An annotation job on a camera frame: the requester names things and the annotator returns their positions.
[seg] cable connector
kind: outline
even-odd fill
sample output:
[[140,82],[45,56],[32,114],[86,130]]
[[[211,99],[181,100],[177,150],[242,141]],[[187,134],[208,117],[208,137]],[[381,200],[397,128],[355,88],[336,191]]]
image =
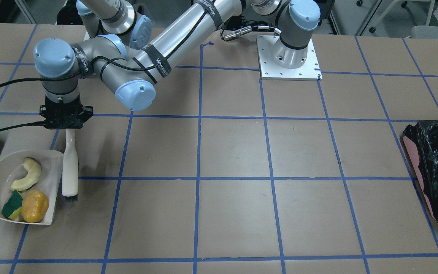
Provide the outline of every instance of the cable connector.
[[250,33],[251,31],[252,31],[251,26],[247,26],[247,27],[235,30],[235,31],[233,31],[233,32],[231,32],[229,34],[226,34],[222,39],[224,41],[234,40],[234,39],[237,39],[241,35],[244,35],[246,33]]

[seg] toy fruit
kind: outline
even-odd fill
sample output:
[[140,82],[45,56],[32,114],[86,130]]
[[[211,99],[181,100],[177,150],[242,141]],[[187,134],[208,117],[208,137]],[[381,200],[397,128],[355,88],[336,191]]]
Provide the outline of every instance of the toy fruit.
[[3,206],[1,214],[3,214],[3,216],[8,218],[9,220],[15,220],[21,213],[22,202],[23,197],[21,197],[21,194],[18,191],[14,190],[11,194],[11,197]]
[[48,210],[48,204],[48,197],[42,191],[38,189],[28,191],[21,205],[23,219],[29,223],[41,221]]
[[38,182],[41,175],[39,163],[31,158],[24,158],[23,168],[28,171],[28,174],[23,179],[14,180],[10,187],[11,190],[24,191]]

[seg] black strap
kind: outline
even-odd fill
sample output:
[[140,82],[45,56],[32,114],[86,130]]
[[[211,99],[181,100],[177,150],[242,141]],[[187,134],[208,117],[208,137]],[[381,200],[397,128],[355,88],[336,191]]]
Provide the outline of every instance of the black strap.
[[82,78],[91,76],[94,72],[94,68],[92,68],[84,50],[77,43],[71,44],[70,47],[72,47],[75,57],[77,58],[77,64],[79,64],[80,71],[82,72]]
[[[141,62],[139,62],[138,59],[136,59],[135,57],[133,57],[132,60],[133,60],[138,66],[140,66],[140,68],[144,68],[143,64],[141,64]],[[151,75],[151,73],[150,73],[148,70],[144,70],[144,73],[146,73],[146,75],[148,75],[148,77],[150,77],[150,79],[153,81],[154,84],[158,83],[157,80],[155,79],[155,77],[153,77],[153,75]]]
[[106,21],[106,23],[108,23],[108,24],[116,23],[123,16],[123,10],[124,10],[124,5],[120,1],[119,2],[118,12],[116,12],[116,14],[113,17],[108,18],[108,19],[103,19],[103,20]]
[[219,11],[217,10],[216,6],[214,6],[214,0],[196,0],[195,2],[201,5],[202,8],[208,12],[212,18],[212,21],[214,21],[214,25],[216,25],[216,30],[218,30],[223,21]]
[[285,47],[290,48],[290,49],[294,49],[294,50],[304,49],[304,48],[306,48],[309,45],[309,44],[307,44],[307,45],[304,45],[304,46],[301,46],[301,47],[292,46],[289,43],[285,42],[283,40],[283,38],[281,38],[281,35],[280,35],[280,41],[281,41],[281,43],[283,45],[285,45]]
[[158,72],[162,75],[162,78],[165,78],[170,74],[170,72],[172,71],[170,64],[168,63],[167,59],[163,57],[163,55],[155,48],[154,45],[147,44],[141,50],[148,54],[148,57],[150,58],[153,65],[156,66]]

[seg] white brush handle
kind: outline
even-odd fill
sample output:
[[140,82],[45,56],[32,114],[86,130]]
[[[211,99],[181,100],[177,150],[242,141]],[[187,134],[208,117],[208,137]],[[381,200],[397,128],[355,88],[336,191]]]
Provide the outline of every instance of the white brush handle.
[[79,179],[77,150],[75,149],[75,131],[73,129],[66,129],[65,138],[66,146],[62,170],[62,195],[72,197],[77,195]]

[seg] blue joint cap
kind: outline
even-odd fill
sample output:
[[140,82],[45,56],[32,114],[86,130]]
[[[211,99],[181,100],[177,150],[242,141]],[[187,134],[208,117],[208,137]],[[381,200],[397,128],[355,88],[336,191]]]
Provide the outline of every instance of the blue joint cap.
[[127,52],[126,47],[121,41],[121,38],[115,34],[98,35],[97,37],[104,37],[107,40],[113,42],[113,44],[118,48],[119,53],[126,59]]
[[303,30],[313,30],[320,20],[320,8],[313,0],[292,0],[289,5],[290,16]]
[[151,37],[151,20],[145,15],[141,15],[136,22],[129,38],[129,47],[132,49],[142,49]]
[[80,0],[77,1],[76,6],[79,16],[85,16],[93,13],[86,5],[80,2]]
[[142,111],[151,105],[156,91],[148,81],[133,80],[120,85],[114,95],[127,109]]
[[70,45],[60,39],[46,38],[33,49],[35,68],[43,77],[59,78],[72,68],[75,54]]

